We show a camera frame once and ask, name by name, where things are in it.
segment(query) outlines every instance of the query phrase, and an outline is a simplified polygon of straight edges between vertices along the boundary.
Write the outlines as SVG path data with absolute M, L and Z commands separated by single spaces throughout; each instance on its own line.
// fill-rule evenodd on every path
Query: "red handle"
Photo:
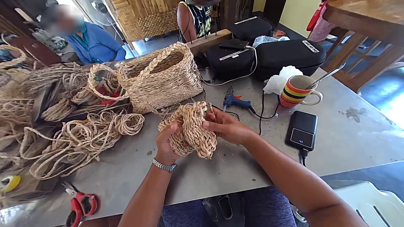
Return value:
M 83 218 L 83 210 L 76 198 L 70 200 L 71 212 L 66 220 L 66 227 L 77 227 Z
M 83 194 L 82 192 L 78 192 L 76 198 L 80 202 L 84 216 L 88 217 L 94 214 L 97 208 L 97 199 L 94 194 Z

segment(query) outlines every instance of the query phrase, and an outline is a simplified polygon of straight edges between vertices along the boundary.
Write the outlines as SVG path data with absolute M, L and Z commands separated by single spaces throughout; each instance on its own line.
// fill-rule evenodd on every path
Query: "hand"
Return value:
M 202 126 L 210 131 L 217 132 L 217 135 L 226 141 L 234 144 L 244 145 L 251 136 L 257 135 L 247 125 L 239 122 L 230 114 L 220 111 L 217 108 L 209 109 Z
M 172 165 L 174 164 L 175 160 L 179 158 L 179 156 L 171 149 L 170 141 L 168 140 L 169 136 L 175 133 L 177 128 L 177 123 L 173 123 L 172 125 L 165 128 L 163 131 L 161 131 L 156 138 L 156 160 L 161 164 Z

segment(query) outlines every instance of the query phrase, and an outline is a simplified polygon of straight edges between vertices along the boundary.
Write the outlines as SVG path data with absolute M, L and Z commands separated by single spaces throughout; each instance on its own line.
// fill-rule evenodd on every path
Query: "person's right hand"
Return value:
M 217 132 L 217 135 L 230 143 L 244 145 L 251 136 L 257 135 L 247 125 L 241 123 L 228 113 L 220 111 L 217 108 L 209 109 L 206 113 L 202 126 L 209 130 Z

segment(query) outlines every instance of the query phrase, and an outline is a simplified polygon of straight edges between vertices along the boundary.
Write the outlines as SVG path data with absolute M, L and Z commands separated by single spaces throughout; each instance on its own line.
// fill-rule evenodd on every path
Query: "pink cloth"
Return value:
M 330 34 L 331 30 L 337 27 L 336 25 L 324 20 L 323 14 L 326 8 L 327 6 L 324 6 L 324 8 L 321 10 L 320 18 L 314 26 L 313 32 L 311 33 L 308 40 L 313 42 L 323 41 Z

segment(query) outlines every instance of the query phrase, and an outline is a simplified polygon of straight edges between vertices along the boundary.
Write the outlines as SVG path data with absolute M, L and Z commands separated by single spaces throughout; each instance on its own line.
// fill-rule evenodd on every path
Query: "mug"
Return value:
M 292 108 L 299 103 L 303 105 L 318 104 L 323 99 L 323 94 L 315 90 L 318 84 L 314 85 L 312 89 L 306 90 L 306 88 L 314 82 L 315 80 L 309 76 L 292 76 L 283 88 L 280 96 L 280 104 L 287 108 Z M 311 103 L 304 101 L 304 99 L 310 94 L 317 95 L 319 99 L 316 102 Z

